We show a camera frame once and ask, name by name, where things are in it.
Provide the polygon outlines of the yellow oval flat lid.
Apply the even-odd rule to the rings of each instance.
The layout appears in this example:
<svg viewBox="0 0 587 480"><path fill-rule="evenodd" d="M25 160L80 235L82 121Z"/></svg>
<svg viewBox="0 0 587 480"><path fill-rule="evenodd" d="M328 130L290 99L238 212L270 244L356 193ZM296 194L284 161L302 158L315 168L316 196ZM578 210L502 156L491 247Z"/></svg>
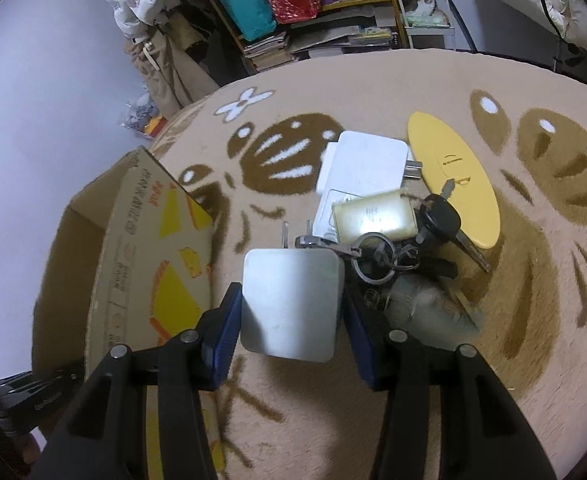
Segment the yellow oval flat lid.
<svg viewBox="0 0 587 480"><path fill-rule="evenodd" d="M493 186L464 139L446 122L424 112L408 118L407 138L421 174L432 193L453 180L450 204L461 217L461 228L481 249L493 248L501 234L501 215Z"/></svg>

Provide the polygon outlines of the large white power adapter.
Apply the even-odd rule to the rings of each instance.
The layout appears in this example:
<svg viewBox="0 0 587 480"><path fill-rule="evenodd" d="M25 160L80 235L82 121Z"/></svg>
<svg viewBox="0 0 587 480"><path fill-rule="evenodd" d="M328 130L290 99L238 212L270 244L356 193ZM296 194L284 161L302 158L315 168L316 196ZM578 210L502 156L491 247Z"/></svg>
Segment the large white power adapter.
<svg viewBox="0 0 587 480"><path fill-rule="evenodd" d="M316 193L340 191L371 195L400 188L404 179L421 178L423 164L405 141L344 130L321 157Z"/></svg>

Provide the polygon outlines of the white metal cart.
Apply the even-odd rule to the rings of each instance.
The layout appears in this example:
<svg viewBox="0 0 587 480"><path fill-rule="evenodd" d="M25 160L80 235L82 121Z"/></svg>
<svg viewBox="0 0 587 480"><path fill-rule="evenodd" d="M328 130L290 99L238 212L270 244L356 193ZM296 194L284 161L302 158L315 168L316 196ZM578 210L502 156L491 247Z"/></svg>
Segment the white metal cart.
<svg viewBox="0 0 587 480"><path fill-rule="evenodd" d="M408 47L456 51L455 20L449 0L397 0Z"/></svg>

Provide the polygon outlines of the yellowish AIMA key fob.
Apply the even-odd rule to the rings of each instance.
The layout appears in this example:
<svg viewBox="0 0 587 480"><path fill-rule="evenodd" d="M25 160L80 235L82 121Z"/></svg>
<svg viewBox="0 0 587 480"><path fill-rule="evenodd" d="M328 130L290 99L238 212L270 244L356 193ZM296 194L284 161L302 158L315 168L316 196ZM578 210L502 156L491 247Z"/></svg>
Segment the yellowish AIMA key fob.
<svg viewBox="0 0 587 480"><path fill-rule="evenodd" d="M418 233L415 210L400 190L334 203L331 212L342 244L352 244L368 233L385 235L391 242L408 240Z"/></svg>

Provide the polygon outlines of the white small remote control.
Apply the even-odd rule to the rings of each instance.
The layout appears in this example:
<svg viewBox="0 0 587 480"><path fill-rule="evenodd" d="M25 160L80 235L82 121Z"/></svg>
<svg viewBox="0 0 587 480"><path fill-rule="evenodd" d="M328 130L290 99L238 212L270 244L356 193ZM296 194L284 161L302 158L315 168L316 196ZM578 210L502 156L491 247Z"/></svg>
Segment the white small remote control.
<svg viewBox="0 0 587 480"><path fill-rule="evenodd" d="M333 205L348 202L349 200L357 200L358 198L359 195L335 190L334 188L326 190L319 201L312 224L312 234L336 242L338 235L335 220L333 220Z"/></svg>

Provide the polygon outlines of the beige hanging coat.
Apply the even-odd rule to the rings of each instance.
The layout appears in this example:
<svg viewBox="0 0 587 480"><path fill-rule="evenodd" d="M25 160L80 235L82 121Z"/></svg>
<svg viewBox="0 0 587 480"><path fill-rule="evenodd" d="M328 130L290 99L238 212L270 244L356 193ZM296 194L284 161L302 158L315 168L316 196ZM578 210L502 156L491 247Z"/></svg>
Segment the beige hanging coat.
<svg viewBox="0 0 587 480"><path fill-rule="evenodd" d="M179 11L167 21L150 27L142 39L128 39L124 52L140 72L152 102L164 118L210 96L220 86L187 50L208 49L205 37Z"/></svg>

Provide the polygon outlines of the black car key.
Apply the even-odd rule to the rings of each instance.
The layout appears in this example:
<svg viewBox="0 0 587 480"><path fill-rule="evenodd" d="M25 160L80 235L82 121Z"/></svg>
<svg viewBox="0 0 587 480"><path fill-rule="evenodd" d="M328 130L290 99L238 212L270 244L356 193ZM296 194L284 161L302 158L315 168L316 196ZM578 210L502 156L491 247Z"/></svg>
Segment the black car key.
<svg viewBox="0 0 587 480"><path fill-rule="evenodd" d="M461 216L449 202L455 185L454 179L446 180L439 194L431 193L421 201L416 214L415 243L423 248L453 243L483 272L489 273L492 270L489 260L461 229Z"/></svg>

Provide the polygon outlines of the green cartoon earbud case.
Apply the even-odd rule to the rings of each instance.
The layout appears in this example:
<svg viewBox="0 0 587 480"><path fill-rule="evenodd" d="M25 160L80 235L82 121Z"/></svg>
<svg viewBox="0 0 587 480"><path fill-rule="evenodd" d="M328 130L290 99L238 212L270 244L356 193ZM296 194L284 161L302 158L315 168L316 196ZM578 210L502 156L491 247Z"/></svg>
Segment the green cartoon earbud case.
<svg viewBox="0 0 587 480"><path fill-rule="evenodd" d="M404 330L422 344L455 350L481 333L484 312L450 278L401 274L386 291L382 313L393 330Z"/></svg>

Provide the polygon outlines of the small white charger cube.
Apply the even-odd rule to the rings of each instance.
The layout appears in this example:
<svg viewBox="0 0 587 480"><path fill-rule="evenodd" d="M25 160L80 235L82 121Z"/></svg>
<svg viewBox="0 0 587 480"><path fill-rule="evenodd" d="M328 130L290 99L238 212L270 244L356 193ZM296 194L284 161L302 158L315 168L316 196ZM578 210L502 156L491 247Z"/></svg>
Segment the small white charger cube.
<svg viewBox="0 0 587 480"><path fill-rule="evenodd" d="M240 342L262 356L326 363L333 359L344 281L342 259L328 248L289 245L246 253Z"/></svg>

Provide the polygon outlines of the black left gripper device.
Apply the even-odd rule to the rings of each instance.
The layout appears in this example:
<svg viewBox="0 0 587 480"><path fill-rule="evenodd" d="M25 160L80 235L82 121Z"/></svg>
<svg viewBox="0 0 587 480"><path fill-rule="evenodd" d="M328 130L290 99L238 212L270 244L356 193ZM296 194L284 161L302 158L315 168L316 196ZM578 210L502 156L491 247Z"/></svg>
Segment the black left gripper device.
<svg viewBox="0 0 587 480"><path fill-rule="evenodd" d="M31 431L71 400L83 377L77 361L43 378L30 370L0 378L0 479L30 476L30 455L40 452Z"/></svg>

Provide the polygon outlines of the plastic bag of toys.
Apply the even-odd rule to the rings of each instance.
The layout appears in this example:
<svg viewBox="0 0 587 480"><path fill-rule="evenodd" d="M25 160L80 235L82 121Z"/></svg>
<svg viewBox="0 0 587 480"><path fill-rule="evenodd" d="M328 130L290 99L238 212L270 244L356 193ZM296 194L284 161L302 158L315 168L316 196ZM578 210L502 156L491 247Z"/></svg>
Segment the plastic bag of toys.
<svg viewBox="0 0 587 480"><path fill-rule="evenodd" d="M129 105L120 125L145 139L154 140L167 122L152 96L145 92Z"/></svg>

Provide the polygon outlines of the brown cardboard box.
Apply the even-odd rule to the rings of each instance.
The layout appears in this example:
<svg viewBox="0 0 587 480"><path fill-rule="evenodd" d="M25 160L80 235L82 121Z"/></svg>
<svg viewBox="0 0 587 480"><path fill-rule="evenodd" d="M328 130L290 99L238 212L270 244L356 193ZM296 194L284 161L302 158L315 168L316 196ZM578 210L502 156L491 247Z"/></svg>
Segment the brown cardboard box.
<svg viewBox="0 0 587 480"><path fill-rule="evenodd" d="M34 309L33 369L80 361L84 384L117 344L161 347L196 327L223 300L212 297L212 237L212 218L149 151L126 154L62 214ZM199 398L216 470L213 394ZM145 479L167 479L155 386L147 389L146 430Z"/></svg>

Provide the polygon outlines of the teal storage box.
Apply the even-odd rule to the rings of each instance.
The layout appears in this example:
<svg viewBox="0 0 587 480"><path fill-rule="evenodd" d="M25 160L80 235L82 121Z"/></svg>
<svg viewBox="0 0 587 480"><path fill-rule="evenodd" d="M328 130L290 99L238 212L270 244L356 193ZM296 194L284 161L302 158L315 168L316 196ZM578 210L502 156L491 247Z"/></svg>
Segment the teal storage box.
<svg viewBox="0 0 587 480"><path fill-rule="evenodd" d="M276 21L268 0L219 0L247 41L270 36Z"/></svg>

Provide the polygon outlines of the stack of books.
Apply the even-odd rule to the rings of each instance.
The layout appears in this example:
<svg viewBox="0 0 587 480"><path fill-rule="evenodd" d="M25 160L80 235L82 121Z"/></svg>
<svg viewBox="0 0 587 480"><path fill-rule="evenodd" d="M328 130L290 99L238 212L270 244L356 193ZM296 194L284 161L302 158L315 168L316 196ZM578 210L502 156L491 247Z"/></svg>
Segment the stack of books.
<svg viewBox="0 0 587 480"><path fill-rule="evenodd" d="M294 56L289 52L287 32L279 32L249 44L244 49L244 58L254 66L257 72L294 62Z"/></svg>

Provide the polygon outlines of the wooden bookshelf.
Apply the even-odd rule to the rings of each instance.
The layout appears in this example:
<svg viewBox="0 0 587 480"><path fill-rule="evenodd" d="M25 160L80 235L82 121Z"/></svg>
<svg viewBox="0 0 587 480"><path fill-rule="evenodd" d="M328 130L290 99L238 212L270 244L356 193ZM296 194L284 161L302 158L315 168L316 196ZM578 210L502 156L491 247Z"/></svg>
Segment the wooden bookshelf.
<svg viewBox="0 0 587 480"><path fill-rule="evenodd" d="M247 41L219 0L209 0L220 21L240 51L248 73L254 66L244 58ZM293 62L322 55L339 55L408 46L397 0L321 0L321 11L313 20L277 26L270 35L287 32Z"/></svg>

